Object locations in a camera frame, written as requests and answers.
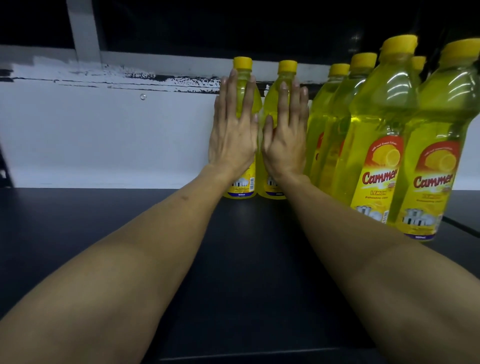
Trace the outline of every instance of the green-yellow liquid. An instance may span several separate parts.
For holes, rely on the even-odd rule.
[[[417,109],[411,54],[385,55],[350,104],[351,122],[332,182],[332,196],[350,206],[373,142],[402,136]]]
[[[332,76],[318,91],[317,95],[310,106],[310,116],[308,118],[307,130],[307,151],[306,162],[303,174],[310,176],[312,162],[315,158],[315,150],[317,149],[318,137],[325,130],[325,123],[328,115],[328,105],[335,91],[345,76]]]
[[[238,69],[238,80],[237,80],[237,118],[240,117],[243,105],[243,97],[245,96],[245,87],[247,86],[247,82],[250,79],[250,74],[252,73],[251,70],[246,69]],[[262,109],[262,97],[260,96],[260,91],[255,86],[255,91],[253,95],[253,107],[252,107],[252,114],[260,112]],[[256,195],[256,189],[258,186],[258,177],[255,176],[255,192],[247,197],[234,197],[230,196],[228,193],[224,193],[224,197],[228,197],[234,200],[244,200],[246,198],[252,198]]]
[[[480,112],[480,86],[474,59],[457,59],[440,66],[419,87],[419,111],[405,127],[407,144],[398,174],[387,223],[394,225],[417,173],[419,155],[436,142],[459,142],[460,152],[467,128]]]
[[[261,112],[259,117],[259,133],[258,133],[258,150],[257,150],[257,169],[256,169],[256,184],[255,190],[257,193],[266,198],[271,198],[274,200],[284,200],[285,196],[283,195],[269,195],[265,191],[265,183],[268,179],[268,172],[265,169],[264,158],[261,152],[261,145],[263,141],[263,127],[265,125],[265,119],[267,115],[272,115],[273,118],[273,127],[276,128],[277,125],[277,109],[278,109],[278,92],[280,90],[280,85],[282,82],[285,82],[288,86],[288,89],[291,90],[292,88],[292,81],[295,77],[295,73],[293,72],[281,72],[278,74],[277,80],[272,84],[270,89],[268,90],[267,95],[265,96],[264,100],[264,108]]]
[[[348,107],[371,71],[372,68],[352,69],[330,101],[324,138],[318,154],[319,161],[316,170],[310,172],[312,183],[327,194],[331,193],[336,163],[350,126]]]

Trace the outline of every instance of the bottle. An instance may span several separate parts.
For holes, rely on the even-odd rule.
[[[350,126],[353,97],[358,93],[377,62],[376,53],[358,53],[352,57],[350,75],[342,81],[329,104],[323,142],[312,162],[312,183],[330,194],[336,162]]]
[[[283,200],[285,195],[281,188],[270,177],[265,169],[264,159],[260,147],[263,141],[263,127],[265,125],[265,119],[267,115],[272,115],[273,127],[276,128],[277,124],[277,107],[278,107],[278,92],[280,90],[280,84],[285,82],[288,89],[292,89],[292,81],[297,74],[297,62],[296,61],[281,61],[278,64],[278,78],[273,82],[272,86],[268,90],[267,96],[264,100],[264,108],[259,115],[259,133],[258,133],[258,146],[257,149],[257,192],[260,196],[271,198],[274,200]]]
[[[412,64],[413,64],[413,71],[417,75],[417,82],[420,85],[420,73],[423,71],[423,67],[425,66],[425,62],[427,61],[427,57],[424,56],[413,56],[412,57]]]
[[[252,73],[252,59],[248,57],[235,57],[233,59],[233,68],[238,71],[237,80],[237,118],[242,111],[243,97],[245,96],[245,87],[250,74]],[[258,88],[255,87],[253,95],[252,113],[258,113],[262,109],[262,98]],[[242,174],[242,176],[233,182],[223,196],[233,199],[245,199],[255,196],[255,159],[252,165]]]
[[[307,130],[307,161],[303,171],[303,174],[306,174],[307,176],[310,175],[315,151],[316,149],[319,149],[322,144],[325,129],[324,117],[327,114],[328,103],[336,89],[340,86],[340,83],[347,76],[349,68],[350,65],[346,63],[332,64],[330,66],[330,71],[328,72],[327,82],[318,91],[312,101],[312,105],[310,106]]]
[[[338,159],[332,196],[387,222],[400,160],[402,133],[417,109],[412,56],[414,35],[387,39],[380,64],[350,104],[350,127]]]
[[[405,128],[407,147],[389,225],[410,238],[434,238],[452,190],[467,128],[480,112],[473,63],[480,38],[449,43],[439,68],[419,88],[419,111]]]

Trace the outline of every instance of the skin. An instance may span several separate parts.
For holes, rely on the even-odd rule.
[[[253,161],[255,79],[240,119],[236,81],[235,71],[221,81],[199,176],[28,293],[0,321],[0,363],[141,361],[221,195]],[[273,133],[267,118],[262,152],[318,257],[390,362],[479,363],[480,281],[310,184],[301,173],[307,102],[297,79],[290,105],[281,85],[278,126]]]

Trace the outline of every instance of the person's left arm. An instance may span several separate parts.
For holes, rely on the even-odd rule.
[[[209,164],[192,182],[45,278],[0,321],[0,363],[139,363],[223,192],[253,162],[255,78],[237,119],[221,81]]]

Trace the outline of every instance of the hand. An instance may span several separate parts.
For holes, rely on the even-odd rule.
[[[242,111],[237,118],[237,71],[230,77],[222,77],[220,93],[215,99],[215,113],[208,162],[228,172],[230,182],[244,173],[253,163],[257,150],[258,116],[252,115],[255,76],[251,76],[245,87]]]
[[[278,95],[278,123],[273,130],[273,119],[265,119],[262,153],[267,172],[281,186],[282,179],[302,175],[305,166],[305,139],[308,120],[308,89],[295,77],[288,106],[288,87],[280,85]]]

